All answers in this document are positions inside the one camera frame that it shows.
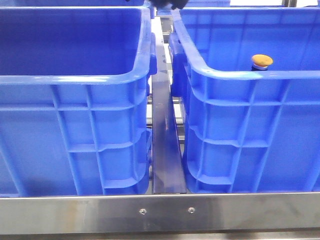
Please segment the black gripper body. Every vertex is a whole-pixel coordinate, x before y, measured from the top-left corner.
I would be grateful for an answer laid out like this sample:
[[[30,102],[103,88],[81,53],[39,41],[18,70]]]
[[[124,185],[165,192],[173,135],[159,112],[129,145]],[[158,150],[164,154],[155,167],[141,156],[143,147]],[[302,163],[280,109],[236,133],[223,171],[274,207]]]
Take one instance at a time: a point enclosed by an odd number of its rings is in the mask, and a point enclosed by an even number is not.
[[[163,9],[167,6],[170,6],[171,9],[183,9],[186,4],[188,3],[187,0],[125,0],[124,5],[135,7],[135,6],[144,6],[148,8],[156,8],[156,9]]]

